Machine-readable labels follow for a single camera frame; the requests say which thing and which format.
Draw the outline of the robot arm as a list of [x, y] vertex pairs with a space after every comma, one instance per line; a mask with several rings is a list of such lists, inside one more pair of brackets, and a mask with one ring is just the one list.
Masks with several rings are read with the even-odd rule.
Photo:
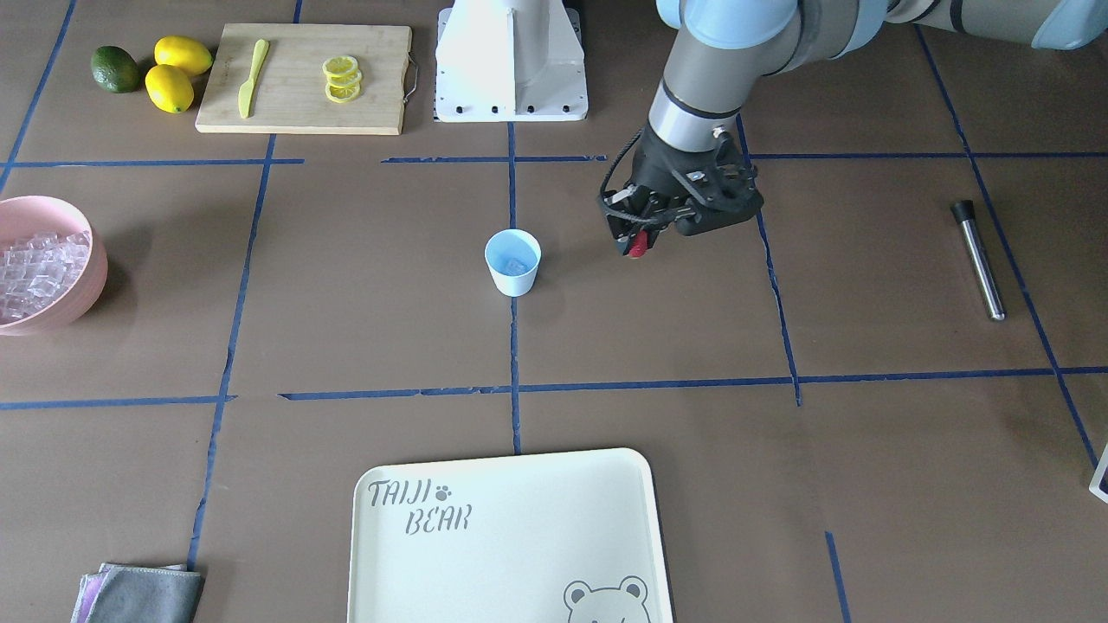
[[1105, 30], [1104, 1], [660, 1], [676, 30], [645, 125], [625, 145], [632, 173], [597, 202], [615, 247], [638, 259], [664, 229], [684, 236], [763, 208], [737, 118], [759, 79], [866, 45], [884, 24], [1073, 50]]

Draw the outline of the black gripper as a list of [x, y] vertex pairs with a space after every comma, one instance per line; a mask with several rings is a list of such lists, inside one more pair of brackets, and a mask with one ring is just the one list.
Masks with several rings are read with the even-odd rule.
[[759, 216], [765, 200], [757, 175], [732, 129], [714, 129], [705, 152], [684, 152], [645, 126], [612, 162], [597, 204], [622, 256], [640, 229], [645, 254], [665, 229], [694, 236]]

